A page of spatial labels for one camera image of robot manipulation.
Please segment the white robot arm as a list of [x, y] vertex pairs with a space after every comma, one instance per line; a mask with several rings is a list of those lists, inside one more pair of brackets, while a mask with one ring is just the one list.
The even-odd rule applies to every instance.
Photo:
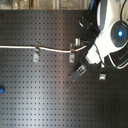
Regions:
[[97, 8], [98, 34], [87, 54], [84, 56], [85, 62], [71, 75], [76, 81], [87, 70], [87, 66], [101, 64], [101, 68], [123, 69], [128, 65], [125, 60], [116, 65], [110, 54], [117, 52], [126, 46], [128, 42], [128, 25], [122, 20], [122, 11], [127, 0], [123, 5], [119, 5], [116, 0], [100, 0]]

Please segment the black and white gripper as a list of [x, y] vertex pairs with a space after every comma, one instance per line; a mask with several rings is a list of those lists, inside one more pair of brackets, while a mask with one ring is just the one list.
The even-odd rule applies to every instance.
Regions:
[[92, 72], [96, 65], [102, 63], [102, 57], [100, 55], [98, 47], [93, 44], [85, 54], [81, 56], [80, 62], [81, 65], [72, 75], [71, 78], [73, 81], [76, 81], [81, 75], [83, 75], [86, 70]]

